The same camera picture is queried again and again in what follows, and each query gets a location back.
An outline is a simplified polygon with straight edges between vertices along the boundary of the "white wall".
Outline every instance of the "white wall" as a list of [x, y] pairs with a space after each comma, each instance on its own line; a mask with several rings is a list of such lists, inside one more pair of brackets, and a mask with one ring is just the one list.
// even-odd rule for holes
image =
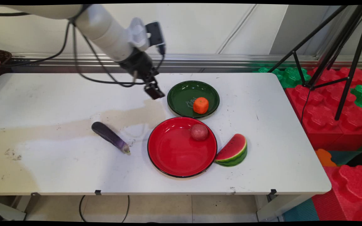
[[[147, 3], [104, 4], [123, 26], [133, 17], [159, 21], [167, 53], [213, 54], [225, 43], [253, 4]], [[287, 5], [259, 4], [222, 53], [269, 54]], [[1, 13], [15, 12], [0, 7]], [[55, 53], [63, 43], [66, 20], [34, 15], [0, 17], [0, 49], [12, 53]], [[78, 52], [91, 53], [81, 36]], [[72, 53], [72, 36], [64, 53]]]
[[359, 38], [361, 37], [362, 33], [362, 21], [350, 36], [349, 40], [347, 40], [346, 44], [344, 45], [342, 51], [340, 52], [340, 56], [353, 56], [357, 50]]
[[[328, 18], [339, 6], [311, 6], [311, 5], [289, 5], [280, 25], [279, 32], [273, 42], [271, 55], [285, 55], [308, 34], [316, 29], [320, 23]], [[329, 32], [327, 24], [310, 40], [303, 44], [298, 50], [298, 55], [315, 56], [324, 38]]]

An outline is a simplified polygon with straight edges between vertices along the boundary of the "plate rim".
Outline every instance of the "plate rim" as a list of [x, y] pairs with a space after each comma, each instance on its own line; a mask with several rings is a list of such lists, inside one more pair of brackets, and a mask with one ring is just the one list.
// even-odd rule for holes
[[[169, 94], [170, 94], [170, 92], [173, 90], [173, 88], [174, 88], [175, 86], [181, 84], [181, 83], [186, 83], [186, 82], [204, 83], [204, 84], [210, 86], [210, 87], [216, 92], [216, 96], [217, 96], [217, 99], [219, 100], [219, 103], [217, 104], [217, 106], [214, 108], [214, 110], [213, 110], [210, 114], [207, 114], [207, 115], [203, 114], [203, 115], [201, 115], [201, 116], [185, 116], [185, 115], [181, 114], [180, 112], [176, 111], [175, 109], [173, 109], [173, 108], [171, 107], [171, 105], [168, 104], [168, 102], [169, 102], [168, 99], [170, 98], [170, 95], [169, 95]], [[205, 82], [202, 82], [202, 81], [198, 81], [198, 80], [188, 80], [188, 81], [183, 81], [183, 82], [177, 83], [177, 84], [175, 84], [173, 87], [171, 87], [171, 89], [170, 89], [170, 90], [168, 91], [168, 93], [167, 93], [167, 105], [170, 107], [170, 109], [171, 109], [173, 112], [175, 112], [176, 114], [180, 115], [181, 117], [188, 117], [188, 118], [193, 118], [193, 119], [199, 119], [199, 118], [203, 118], [203, 117], [206, 117], [206, 116], [210, 116], [211, 114], [213, 114], [213, 113], [217, 110], [217, 108], [218, 108], [219, 105], [220, 105], [220, 96], [219, 96], [219, 93], [217, 92], [217, 90], [216, 90], [215, 88], [213, 88], [213, 86], [209, 85], [208, 83], [205, 83]]]
[[203, 123], [205, 126], [208, 127], [208, 129], [209, 129], [209, 130], [211, 131], [211, 133], [213, 134], [214, 140], [215, 140], [215, 142], [216, 142], [216, 154], [214, 155], [213, 160], [211, 161], [211, 163], [210, 163], [205, 169], [203, 169], [202, 171], [200, 171], [200, 172], [198, 172], [198, 173], [196, 173], [196, 174], [190, 175], [190, 176], [176, 176], [176, 175], [172, 175], [172, 174], [170, 174], [170, 173], [164, 172], [164, 171], [161, 170], [158, 166], [156, 166], [156, 164], [152, 161], [151, 155], [150, 155], [150, 153], [149, 153], [149, 141], [151, 140], [151, 136], [152, 136], [153, 131], [154, 131], [159, 125], [161, 125], [162, 123], [164, 123], [165, 121], [171, 120], [171, 119], [175, 119], [175, 118], [189, 118], [189, 119], [197, 120], [197, 119], [194, 119], [194, 118], [191, 118], [191, 117], [178, 116], [178, 117], [172, 117], [172, 118], [169, 118], [169, 119], [166, 119], [166, 120], [160, 122], [160, 123], [151, 131], [151, 134], [149, 135], [149, 139], [148, 139], [148, 142], [147, 142], [147, 145], [146, 145], [146, 147], [147, 147], [146, 150], [147, 150], [147, 152], [148, 152], [149, 160], [150, 160], [151, 163], [156, 167], [156, 169], [158, 169], [160, 172], [162, 172], [162, 173], [164, 173], [164, 174], [166, 174], [166, 175], [168, 175], [168, 176], [172, 176], [172, 177], [176, 177], [176, 178], [188, 178], [188, 177], [197, 176], [197, 175], [205, 172], [205, 171], [214, 163], [214, 159], [215, 159], [216, 156], [217, 156], [217, 149], [218, 149], [217, 139], [216, 139], [215, 134], [214, 134], [213, 131], [210, 129], [210, 127], [209, 127], [207, 124], [205, 124], [204, 122], [202, 122], [202, 121], [197, 120], [197, 121]]

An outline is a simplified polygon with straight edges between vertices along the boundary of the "tiled floor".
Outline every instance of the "tiled floor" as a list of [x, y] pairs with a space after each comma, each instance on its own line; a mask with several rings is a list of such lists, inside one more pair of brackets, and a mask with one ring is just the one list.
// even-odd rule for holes
[[[81, 221], [81, 198], [40, 196], [26, 220]], [[129, 201], [128, 223], [258, 222], [254, 196], [129, 196]], [[86, 196], [81, 210], [89, 222], [121, 222], [127, 205], [127, 196]]]

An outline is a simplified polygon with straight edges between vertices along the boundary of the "red foam block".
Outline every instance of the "red foam block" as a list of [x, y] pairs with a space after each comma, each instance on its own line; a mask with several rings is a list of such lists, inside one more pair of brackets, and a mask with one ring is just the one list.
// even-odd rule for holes
[[[323, 95], [323, 104], [333, 110], [336, 114], [337, 108], [339, 107], [340, 99], [342, 98], [344, 89], [343, 83], [337, 83], [329, 86], [325, 86], [323, 90], [321, 91], [321, 94]], [[354, 102], [356, 101], [356, 96], [354, 96], [351, 93], [347, 94], [346, 101], [344, 102], [344, 105], [349, 107], [354, 105]]]
[[[297, 115], [297, 117], [301, 120], [301, 115], [303, 114], [303, 107], [308, 97], [309, 89], [303, 87], [302, 85], [297, 85], [294, 88], [286, 88], [287, 98], [290, 100], [291, 105]], [[322, 104], [323, 96], [318, 93], [316, 90], [311, 91], [307, 106], [318, 106]]]
[[303, 128], [314, 149], [326, 149], [343, 135], [334, 112], [323, 105], [305, 107]]
[[[344, 78], [349, 76], [349, 72], [350, 72], [350, 68], [347, 67], [342, 67], [340, 70], [338, 70], [336, 72], [336, 74], [340, 77], [340, 78]], [[354, 77], [352, 80], [352, 83], [350, 84], [350, 88], [355, 88], [356, 85], [362, 85], [362, 70], [356, 68], [356, 70], [354, 71]]]
[[[286, 95], [299, 120], [308, 96], [309, 89], [301, 85], [287, 88]], [[342, 130], [334, 120], [335, 112], [323, 104], [323, 95], [316, 90], [311, 91], [303, 117], [303, 128], [314, 149], [326, 149], [340, 136]]]
[[323, 168], [332, 190], [312, 197], [319, 220], [362, 221], [362, 166]]
[[[318, 67], [314, 68], [313, 70], [309, 71], [308, 74], [312, 77]], [[315, 85], [321, 85], [323, 83], [328, 83], [334, 80], [338, 80], [340, 77], [336, 74], [336, 71], [333, 69], [330, 70], [323, 70], [321, 76], [319, 76], [318, 81]], [[318, 91], [323, 90], [323, 87], [317, 88]]]
[[328, 150], [356, 151], [362, 147], [362, 108], [356, 105], [343, 107], [339, 128], [343, 135], [328, 146]]

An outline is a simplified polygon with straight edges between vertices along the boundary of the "red plate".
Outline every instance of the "red plate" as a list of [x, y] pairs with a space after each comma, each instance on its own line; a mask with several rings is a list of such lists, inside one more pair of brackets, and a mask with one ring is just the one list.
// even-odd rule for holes
[[151, 133], [148, 154], [152, 163], [163, 173], [174, 177], [196, 176], [205, 171], [217, 154], [217, 141], [207, 127], [206, 140], [196, 141], [190, 135], [191, 127], [203, 122], [176, 117], [160, 123]]

